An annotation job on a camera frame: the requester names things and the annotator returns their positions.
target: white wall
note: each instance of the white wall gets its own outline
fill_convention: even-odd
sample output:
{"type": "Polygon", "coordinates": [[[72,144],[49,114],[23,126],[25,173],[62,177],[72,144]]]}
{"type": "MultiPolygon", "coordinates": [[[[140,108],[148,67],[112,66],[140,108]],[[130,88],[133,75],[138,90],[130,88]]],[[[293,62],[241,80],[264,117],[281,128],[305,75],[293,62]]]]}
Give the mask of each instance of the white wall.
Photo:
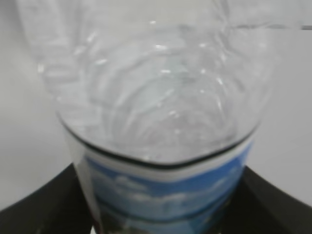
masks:
{"type": "Polygon", "coordinates": [[[312,25],[312,0],[301,0],[304,6],[304,24],[312,25]]]}

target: clear plastic bottle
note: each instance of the clear plastic bottle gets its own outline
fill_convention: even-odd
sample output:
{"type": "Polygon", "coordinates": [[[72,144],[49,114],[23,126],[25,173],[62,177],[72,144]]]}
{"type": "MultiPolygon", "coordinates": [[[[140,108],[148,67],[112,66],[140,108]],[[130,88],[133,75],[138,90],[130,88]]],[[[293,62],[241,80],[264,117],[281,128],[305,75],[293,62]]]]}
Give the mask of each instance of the clear plastic bottle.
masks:
{"type": "Polygon", "coordinates": [[[300,28],[298,1],[18,2],[98,231],[115,233],[107,216],[138,234],[211,228],[300,28]]]}

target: blue label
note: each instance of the blue label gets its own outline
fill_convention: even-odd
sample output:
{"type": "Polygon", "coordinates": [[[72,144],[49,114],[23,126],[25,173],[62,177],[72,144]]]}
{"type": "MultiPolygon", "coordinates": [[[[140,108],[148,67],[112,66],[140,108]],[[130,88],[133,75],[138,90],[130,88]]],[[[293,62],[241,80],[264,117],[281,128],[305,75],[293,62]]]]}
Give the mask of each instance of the blue label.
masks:
{"type": "Polygon", "coordinates": [[[101,222],[104,228],[114,226],[106,233],[118,229],[136,230],[138,234],[202,233],[222,216],[249,149],[250,145],[214,167],[209,168],[208,161],[207,169],[202,166],[200,170],[159,170],[152,174],[139,172],[139,168],[128,171],[127,165],[107,166],[110,164],[86,156],[101,222]]]}

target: bottle label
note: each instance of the bottle label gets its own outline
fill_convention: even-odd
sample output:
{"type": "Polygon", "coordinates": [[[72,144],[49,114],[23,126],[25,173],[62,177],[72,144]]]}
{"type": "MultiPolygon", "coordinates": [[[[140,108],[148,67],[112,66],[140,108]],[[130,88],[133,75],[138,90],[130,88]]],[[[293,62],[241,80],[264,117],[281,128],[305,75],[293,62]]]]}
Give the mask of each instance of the bottle label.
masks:
{"type": "Polygon", "coordinates": [[[176,168],[136,165],[87,149],[103,233],[204,233],[229,204],[251,145],[249,137],[213,158],[176,168]]]}

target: white background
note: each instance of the white background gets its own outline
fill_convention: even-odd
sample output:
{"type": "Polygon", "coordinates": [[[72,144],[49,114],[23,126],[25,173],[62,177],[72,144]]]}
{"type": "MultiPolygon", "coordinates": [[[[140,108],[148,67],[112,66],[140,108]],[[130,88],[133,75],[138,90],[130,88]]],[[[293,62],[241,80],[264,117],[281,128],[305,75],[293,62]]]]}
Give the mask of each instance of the white background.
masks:
{"type": "MultiPolygon", "coordinates": [[[[312,1],[304,0],[312,25],[312,1]]],[[[0,210],[70,163],[61,127],[36,75],[13,0],[0,0],[0,210]]],[[[275,76],[278,89],[249,166],[312,205],[312,31],[301,32],[275,76]]]]}

